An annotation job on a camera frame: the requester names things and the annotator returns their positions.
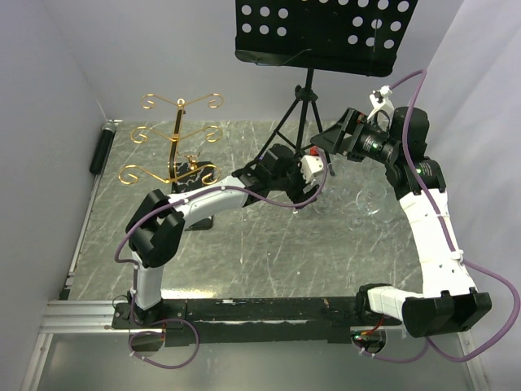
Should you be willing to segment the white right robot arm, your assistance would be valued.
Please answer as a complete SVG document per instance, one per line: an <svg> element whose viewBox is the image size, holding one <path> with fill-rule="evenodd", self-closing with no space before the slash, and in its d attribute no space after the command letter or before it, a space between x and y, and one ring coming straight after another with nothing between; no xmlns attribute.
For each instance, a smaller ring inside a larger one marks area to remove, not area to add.
<svg viewBox="0 0 521 391"><path fill-rule="evenodd" d="M440 165L425 155L427 113L413 108L407 141L401 140L407 107L397 108L389 130L348 108L312 145L331 155L384 165L386 179L408 219L422 271L422 292L370 283L359 288L355 314L364 324L383 315L401 321L416 338L471 329L492 308L488 293L478 292L462 261L448 211L448 193Z"/></svg>

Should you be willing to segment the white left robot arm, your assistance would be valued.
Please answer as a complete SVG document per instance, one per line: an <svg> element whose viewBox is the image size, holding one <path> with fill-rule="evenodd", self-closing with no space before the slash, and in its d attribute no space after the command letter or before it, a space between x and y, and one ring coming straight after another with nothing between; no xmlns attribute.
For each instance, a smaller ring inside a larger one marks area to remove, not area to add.
<svg viewBox="0 0 521 391"><path fill-rule="evenodd" d="M286 193L288 208L302 209L314 202L323 188L316 178L327 174L323 152L309 155L275 144L260 159L199 190L170 195L150 192L121 242L131 251L127 260L133 267L131 319L142 327L152 327L160 320L164 267L176 256L190 226L228 210L266 202L272 191Z"/></svg>

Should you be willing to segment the black microphone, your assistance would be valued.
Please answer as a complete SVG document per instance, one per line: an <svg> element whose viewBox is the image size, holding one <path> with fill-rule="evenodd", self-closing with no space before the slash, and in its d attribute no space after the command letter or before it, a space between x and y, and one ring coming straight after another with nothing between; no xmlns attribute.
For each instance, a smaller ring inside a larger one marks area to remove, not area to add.
<svg viewBox="0 0 521 391"><path fill-rule="evenodd" d="M103 125L90 163L90 172L93 175L101 174L112 147L116 129L117 125L114 121L108 121Z"/></svg>

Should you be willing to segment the gold wine glass rack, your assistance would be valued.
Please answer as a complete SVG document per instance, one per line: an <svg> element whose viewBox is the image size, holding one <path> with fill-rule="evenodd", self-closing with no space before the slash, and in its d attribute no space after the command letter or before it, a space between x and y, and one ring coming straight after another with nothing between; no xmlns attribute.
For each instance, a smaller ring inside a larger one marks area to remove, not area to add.
<svg viewBox="0 0 521 391"><path fill-rule="evenodd" d="M190 101L186 101L184 98L172 101L153 93L143 95L140 98L140 105L144 110L154 109L158 101L171 104L176 108L176 117L171 134L163 134L145 125L134 128L130 133L130 139L137 145L146 143L149 134L155 134L169 142L170 153L167 164L169 173L167 177L162 178L140 165L126 165L122 167L118 173L119 181L126 186L138 183L139 176L133 173L133 170L137 170L163 184L178 184L182 179L194 174L199 174L204 169L210 169L211 172L209 174L204 174L200 178L201 182L204 186L210 186L216 183L220 179L221 171L215 164L203 163L199 165L199 153L180 153L181 142L188 138L198 134L204 134L205 142L216 143L221 140L224 134L223 129L218 125L207 125L188 134L182 133L182 123L186 115L186 107L205 100L207 100L207 107L210 109L217 109L225 102L223 96L219 93L206 94Z"/></svg>

